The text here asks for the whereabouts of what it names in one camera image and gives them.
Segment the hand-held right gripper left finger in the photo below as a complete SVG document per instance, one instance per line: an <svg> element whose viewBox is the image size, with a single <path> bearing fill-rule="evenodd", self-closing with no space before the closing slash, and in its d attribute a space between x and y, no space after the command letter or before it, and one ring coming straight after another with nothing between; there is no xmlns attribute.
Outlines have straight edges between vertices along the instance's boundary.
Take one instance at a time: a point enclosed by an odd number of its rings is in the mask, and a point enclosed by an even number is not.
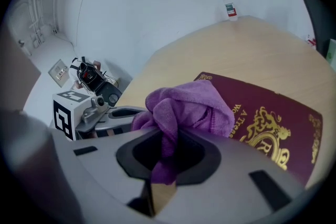
<svg viewBox="0 0 336 224"><path fill-rule="evenodd" d="M56 171L74 218L155 218L151 171L135 157L141 143L160 137L155 128L69 141L50 130Z"/></svg>

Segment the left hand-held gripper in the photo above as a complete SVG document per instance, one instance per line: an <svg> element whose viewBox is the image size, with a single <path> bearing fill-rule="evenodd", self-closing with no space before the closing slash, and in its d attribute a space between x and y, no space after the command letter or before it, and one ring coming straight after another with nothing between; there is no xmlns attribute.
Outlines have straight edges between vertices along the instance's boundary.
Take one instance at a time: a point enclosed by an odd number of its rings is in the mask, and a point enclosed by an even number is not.
<svg viewBox="0 0 336 224"><path fill-rule="evenodd" d="M138 106L111 107L101 96L75 90L53 94L52 107L55 128L71 141L86 139L92 130L93 138L130 132L134 116L146 111Z"/></svg>

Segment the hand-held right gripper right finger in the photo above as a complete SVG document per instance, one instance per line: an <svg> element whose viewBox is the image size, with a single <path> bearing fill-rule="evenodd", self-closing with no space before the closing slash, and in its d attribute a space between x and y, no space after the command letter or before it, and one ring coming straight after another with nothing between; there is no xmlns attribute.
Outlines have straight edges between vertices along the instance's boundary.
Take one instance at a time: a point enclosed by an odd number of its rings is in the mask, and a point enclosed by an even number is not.
<svg viewBox="0 0 336 224"><path fill-rule="evenodd" d="M247 224L276 212L270 198L282 194L284 207L304 192L304 185L263 153L242 142L186 130L221 154L217 170L203 183L178 186L157 214L167 224Z"/></svg>

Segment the purple cloth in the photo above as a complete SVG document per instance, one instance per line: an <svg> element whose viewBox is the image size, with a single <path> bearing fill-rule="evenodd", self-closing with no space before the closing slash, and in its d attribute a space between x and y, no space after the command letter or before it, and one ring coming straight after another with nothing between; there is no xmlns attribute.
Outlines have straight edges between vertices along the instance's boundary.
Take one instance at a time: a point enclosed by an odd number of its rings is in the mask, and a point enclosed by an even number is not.
<svg viewBox="0 0 336 224"><path fill-rule="evenodd" d="M176 180L173 156L180 128L229 137L235 123L232 110L208 80L157 89L146 97L145 106L146 111L134 117L131 130L157 127L163 133L161 157L151 175L154 184L170 185Z"/></svg>

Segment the dark red gold-patterned book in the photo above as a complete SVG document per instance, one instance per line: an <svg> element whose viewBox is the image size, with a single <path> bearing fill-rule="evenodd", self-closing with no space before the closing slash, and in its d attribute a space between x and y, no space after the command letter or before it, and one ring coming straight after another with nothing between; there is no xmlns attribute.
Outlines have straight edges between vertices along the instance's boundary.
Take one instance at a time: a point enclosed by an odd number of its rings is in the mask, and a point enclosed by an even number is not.
<svg viewBox="0 0 336 224"><path fill-rule="evenodd" d="M323 119L316 110L280 93L201 72L232 110L230 138L260 151L306 185L317 162Z"/></svg>

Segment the clear plastic bottle red cap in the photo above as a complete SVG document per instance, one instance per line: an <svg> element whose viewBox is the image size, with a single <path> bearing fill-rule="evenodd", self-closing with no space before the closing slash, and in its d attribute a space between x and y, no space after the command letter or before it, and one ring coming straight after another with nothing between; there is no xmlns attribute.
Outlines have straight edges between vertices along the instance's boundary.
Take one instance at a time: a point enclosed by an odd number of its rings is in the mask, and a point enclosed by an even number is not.
<svg viewBox="0 0 336 224"><path fill-rule="evenodd" d="M225 11L229 20L236 21L238 19L237 10L232 0L223 0Z"/></svg>

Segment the clear water jug red label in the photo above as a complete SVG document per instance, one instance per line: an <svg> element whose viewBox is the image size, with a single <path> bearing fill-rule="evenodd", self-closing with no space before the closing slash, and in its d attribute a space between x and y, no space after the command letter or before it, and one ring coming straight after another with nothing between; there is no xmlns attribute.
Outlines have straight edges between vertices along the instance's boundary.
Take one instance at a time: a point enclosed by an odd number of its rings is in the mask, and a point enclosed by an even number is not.
<svg viewBox="0 0 336 224"><path fill-rule="evenodd" d="M316 39L314 37L312 37L311 35L307 35L305 38L306 43L313 48L314 50L317 49L316 47Z"/></svg>

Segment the white flat box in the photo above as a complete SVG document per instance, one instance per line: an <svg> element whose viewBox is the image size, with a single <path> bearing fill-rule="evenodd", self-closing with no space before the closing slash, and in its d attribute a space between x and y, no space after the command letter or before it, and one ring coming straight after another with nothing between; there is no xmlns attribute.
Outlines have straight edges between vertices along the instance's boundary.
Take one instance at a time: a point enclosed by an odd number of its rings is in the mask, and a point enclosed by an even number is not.
<svg viewBox="0 0 336 224"><path fill-rule="evenodd" d="M336 72L336 40L330 39L326 61Z"/></svg>

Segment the black mesh office chair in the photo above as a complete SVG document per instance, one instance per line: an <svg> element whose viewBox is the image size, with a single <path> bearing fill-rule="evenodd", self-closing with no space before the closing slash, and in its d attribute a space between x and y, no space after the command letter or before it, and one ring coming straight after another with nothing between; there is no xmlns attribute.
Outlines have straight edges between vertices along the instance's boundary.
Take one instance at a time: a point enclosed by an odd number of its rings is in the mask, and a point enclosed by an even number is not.
<svg viewBox="0 0 336 224"><path fill-rule="evenodd" d="M322 0L303 1L312 23L317 51L326 57L330 39L336 39L336 17Z"/></svg>

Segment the grey wall panel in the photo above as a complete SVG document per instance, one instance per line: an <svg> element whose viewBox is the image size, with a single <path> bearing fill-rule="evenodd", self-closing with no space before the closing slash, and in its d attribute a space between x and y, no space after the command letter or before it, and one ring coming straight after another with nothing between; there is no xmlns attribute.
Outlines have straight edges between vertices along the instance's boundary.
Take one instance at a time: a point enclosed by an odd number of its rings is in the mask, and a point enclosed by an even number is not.
<svg viewBox="0 0 336 224"><path fill-rule="evenodd" d="M69 68L67 65L59 59L52 68L48 71L50 77L62 88L69 80Z"/></svg>

